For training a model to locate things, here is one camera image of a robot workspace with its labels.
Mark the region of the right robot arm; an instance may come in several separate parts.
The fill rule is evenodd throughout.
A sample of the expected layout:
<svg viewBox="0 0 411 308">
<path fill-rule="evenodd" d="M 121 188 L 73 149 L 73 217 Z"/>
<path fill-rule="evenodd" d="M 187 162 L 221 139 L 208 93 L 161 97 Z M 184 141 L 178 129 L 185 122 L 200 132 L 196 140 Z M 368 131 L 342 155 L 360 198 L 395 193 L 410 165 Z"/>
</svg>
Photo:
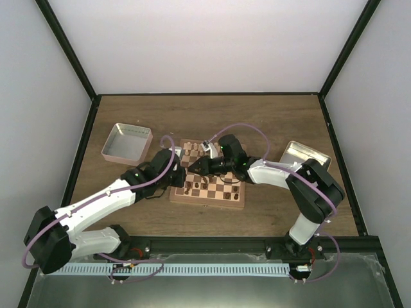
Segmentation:
<svg viewBox="0 0 411 308">
<path fill-rule="evenodd" d="M 218 144 L 220 155 L 216 154 L 214 145 L 204 141 L 201 146 L 210 154 L 194 161 L 188 171 L 200 176 L 232 173 L 241 182 L 288 189 L 300 214 L 285 235 L 285 250 L 290 257 L 301 258 L 320 226 L 337 213 L 345 198 L 343 188 L 314 158 L 285 164 L 249 156 L 233 134 L 224 135 Z"/>
</svg>

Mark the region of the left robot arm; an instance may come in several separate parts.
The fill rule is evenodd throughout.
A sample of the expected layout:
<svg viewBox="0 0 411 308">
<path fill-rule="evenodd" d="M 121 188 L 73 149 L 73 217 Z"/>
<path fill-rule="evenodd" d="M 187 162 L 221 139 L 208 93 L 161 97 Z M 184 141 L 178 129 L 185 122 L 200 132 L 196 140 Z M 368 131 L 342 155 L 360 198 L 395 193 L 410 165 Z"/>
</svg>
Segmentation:
<svg viewBox="0 0 411 308">
<path fill-rule="evenodd" d="M 162 149 L 149 162 L 129 169 L 108 187 L 66 207 L 45 206 L 33 216 L 23 240 L 34 258 L 34 268 L 44 274 L 58 271 L 75 259 L 102 253 L 124 259 L 131 252 L 130 237 L 119 225 L 89 231 L 88 227 L 113 212 L 141 200 L 157 197 L 157 191 L 181 188 L 186 170 L 180 147 Z"/>
</svg>

